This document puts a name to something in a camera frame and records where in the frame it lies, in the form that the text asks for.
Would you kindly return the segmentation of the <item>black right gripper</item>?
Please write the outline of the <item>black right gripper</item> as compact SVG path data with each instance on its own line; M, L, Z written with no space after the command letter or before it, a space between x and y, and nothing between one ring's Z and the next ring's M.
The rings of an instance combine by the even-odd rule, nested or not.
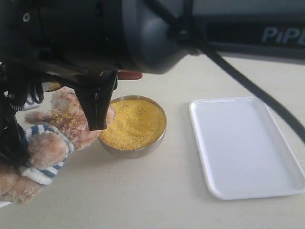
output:
M89 130L107 128L117 71L124 68L123 1L3 0L0 60L8 88L54 73L76 82Z

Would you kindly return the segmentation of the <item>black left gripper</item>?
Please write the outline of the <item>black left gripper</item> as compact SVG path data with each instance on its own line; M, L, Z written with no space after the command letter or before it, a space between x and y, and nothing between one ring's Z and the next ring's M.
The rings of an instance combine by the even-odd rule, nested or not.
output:
M15 64L0 64L0 154L3 161L18 167L29 157L23 143L24 130L16 120L16 112L27 99L24 73Z

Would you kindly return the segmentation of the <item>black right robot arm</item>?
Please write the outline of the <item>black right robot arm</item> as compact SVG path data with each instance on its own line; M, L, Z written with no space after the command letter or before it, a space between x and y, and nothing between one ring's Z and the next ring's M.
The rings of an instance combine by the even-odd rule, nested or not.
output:
M73 87L91 130L106 127L116 71L162 74L204 54L277 112L304 126L220 55L305 59L302 0L3 0L0 87L25 104L29 85Z

